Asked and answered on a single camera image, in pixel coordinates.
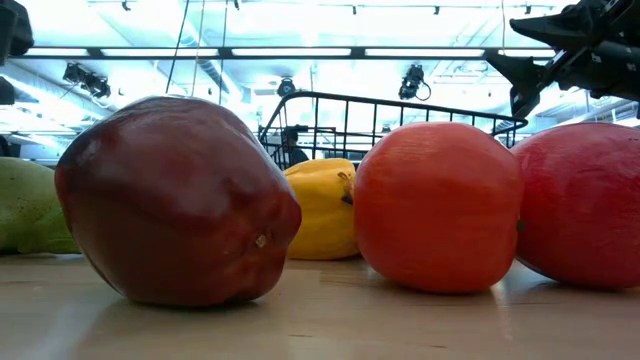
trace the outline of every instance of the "wire basket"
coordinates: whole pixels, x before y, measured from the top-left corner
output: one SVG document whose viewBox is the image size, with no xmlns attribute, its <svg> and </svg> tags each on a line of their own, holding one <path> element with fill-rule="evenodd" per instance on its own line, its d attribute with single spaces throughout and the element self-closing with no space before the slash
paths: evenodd
<svg viewBox="0 0 640 360">
<path fill-rule="evenodd" d="M 291 110 L 287 111 L 287 104 L 291 107 L 293 101 L 300 100 L 307 101 L 311 106 L 311 113 L 306 112 L 313 114 L 311 118 L 300 119 L 300 116 L 292 114 Z M 339 108 L 341 118 L 336 119 L 334 116 L 333 121 L 328 123 L 321 116 L 323 104 L 330 104 L 334 110 Z M 368 112 L 369 119 L 362 114 L 363 110 Z M 350 117 L 353 116 L 358 117 L 357 129 L 350 130 Z M 290 125 L 291 118 L 296 118 L 293 121 L 295 125 Z M 301 120 L 309 125 L 300 125 Z M 309 159 L 345 158 L 353 161 L 357 166 L 364 155 L 392 128 L 425 121 L 466 123 L 480 128 L 506 147 L 515 145 L 516 131 L 528 125 L 525 119 L 504 115 L 427 104 L 300 91 L 280 100 L 267 125 L 259 127 L 258 139 L 276 165 L 283 170 L 297 161 L 294 152 L 299 153 L 299 150 L 302 150 Z M 354 127 L 355 121 L 352 119 L 351 122 L 351 127 Z"/>
</svg>

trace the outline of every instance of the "red apple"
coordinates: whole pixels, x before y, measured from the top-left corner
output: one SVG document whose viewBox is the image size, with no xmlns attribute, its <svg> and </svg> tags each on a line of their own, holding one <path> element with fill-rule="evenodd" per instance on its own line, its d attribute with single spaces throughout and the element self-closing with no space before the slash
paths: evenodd
<svg viewBox="0 0 640 360">
<path fill-rule="evenodd" d="M 133 301 L 248 301 L 282 273 L 300 226 L 284 175 L 231 111 L 152 97 L 80 135 L 56 169 L 67 225 Z"/>
</svg>

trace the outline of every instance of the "red fruit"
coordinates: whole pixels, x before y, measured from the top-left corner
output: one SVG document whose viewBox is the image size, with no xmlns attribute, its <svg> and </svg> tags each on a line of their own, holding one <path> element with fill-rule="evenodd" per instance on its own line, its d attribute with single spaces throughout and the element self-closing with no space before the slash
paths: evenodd
<svg viewBox="0 0 640 360">
<path fill-rule="evenodd" d="M 69 229 L 114 289 L 143 303 L 245 301 L 278 281 L 301 214 L 230 111 L 154 97 L 80 135 L 56 169 Z"/>
<path fill-rule="evenodd" d="M 485 290 L 513 261 L 522 187 L 513 155 L 476 128 L 401 127 L 358 168 L 358 245 L 371 267 L 405 286 Z"/>
<path fill-rule="evenodd" d="M 560 126 L 513 153 L 525 179 L 518 258 L 566 283 L 640 285 L 640 131 Z"/>
</svg>

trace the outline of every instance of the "metal cart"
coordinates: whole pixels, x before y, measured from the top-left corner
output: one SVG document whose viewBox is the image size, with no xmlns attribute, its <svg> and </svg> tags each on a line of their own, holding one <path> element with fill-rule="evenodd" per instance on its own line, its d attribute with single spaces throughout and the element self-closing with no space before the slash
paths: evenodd
<svg viewBox="0 0 640 360">
<path fill-rule="evenodd" d="M 306 99 L 311 102 L 314 116 L 308 119 L 313 125 L 291 124 L 287 113 L 287 104 L 294 99 Z M 323 103 L 336 102 L 344 104 L 344 122 L 338 126 L 323 126 L 320 121 L 320 108 Z M 349 117 L 354 107 L 370 107 L 371 127 L 369 131 L 349 131 Z M 489 114 L 460 109 L 451 109 L 427 104 L 370 99 L 356 96 L 327 94 L 313 91 L 300 91 L 283 97 L 276 107 L 266 126 L 260 126 L 258 139 L 265 147 L 269 156 L 281 168 L 291 166 L 291 152 L 294 148 L 306 150 L 310 159 L 316 158 L 346 158 L 356 165 L 375 143 L 391 131 L 391 126 L 382 127 L 380 111 L 384 107 L 385 113 L 397 113 L 393 121 L 394 126 L 403 126 L 418 121 L 449 121 L 466 123 L 487 132 L 504 146 L 511 147 L 516 143 L 516 131 L 527 126 L 528 122 L 503 115 Z M 305 137 L 292 146 L 287 144 L 287 134 L 295 132 Z"/>
</svg>

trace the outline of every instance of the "ceiling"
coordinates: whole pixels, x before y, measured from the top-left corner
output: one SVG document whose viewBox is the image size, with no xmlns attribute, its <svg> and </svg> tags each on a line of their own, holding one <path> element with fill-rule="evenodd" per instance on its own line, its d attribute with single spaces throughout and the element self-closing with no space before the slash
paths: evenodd
<svg viewBox="0 0 640 360">
<path fill-rule="evenodd" d="M 29 11 L 36 46 L 126 48 L 174 48 L 180 35 L 180 44 L 187 37 L 200 38 L 201 47 L 545 47 L 512 32 L 509 19 L 557 13 L 576 1 L 243 0 L 236 9 L 233 1 L 224 0 L 137 0 L 127 1 L 130 10 L 125 10 L 120 0 L 19 0 Z M 107 77 L 112 95 L 89 101 L 88 93 L 62 80 L 68 62 Z M 428 104 L 509 113 L 510 84 L 480 60 L 210 60 L 233 89 L 249 90 L 251 96 L 241 99 L 233 92 L 221 96 L 216 81 L 195 60 L 14 58 L 2 71 L 30 95 L 37 92 L 40 103 L 0 112 L 0 132 L 34 130 L 33 124 L 82 130 L 132 101 L 164 94 L 167 83 L 170 93 L 222 101 L 257 130 L 279 101 L 274 90 L 283 77 L 291 77 L 298 89 L 397 100 L 401 79 L 412 64 L 423 67 L 431 86 Z M 532 119 L 545 115 L 545 124 L 553 125 L 549 118 L 562 118 L 553 115 L 553 109 L 576 101 L 563 100 L 563 95 L 557 88 L 546 91 L 547 101 Z M 327 121 L 340 118 L 340 106 L 334 107 L 326 105 Z M 303 121 L 312 107 L 299 102 L 291 109 Z M 37 121 L 25 122 L 25 116 Z M 389 115 L 381 121 L 393 123 L 396 118 Z"/>
</svg>

